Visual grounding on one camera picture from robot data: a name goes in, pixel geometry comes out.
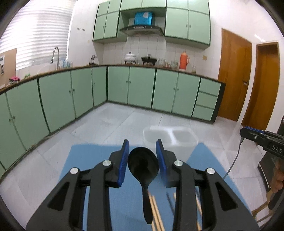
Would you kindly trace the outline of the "person's right hand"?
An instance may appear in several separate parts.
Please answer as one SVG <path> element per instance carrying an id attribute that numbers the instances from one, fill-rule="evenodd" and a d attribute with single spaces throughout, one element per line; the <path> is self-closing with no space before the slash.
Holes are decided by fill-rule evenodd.
<path id="1" fill-rule="evenodd" d="M 282 164 L 280 160 L 275 162 L 275 166 L 273 169 L 273 177 L 271 181 L 271 190 L 273 193 L 277 193 L 279 190 L 283 188 L 283 179 L 284 174 L 281 170 Z"/>

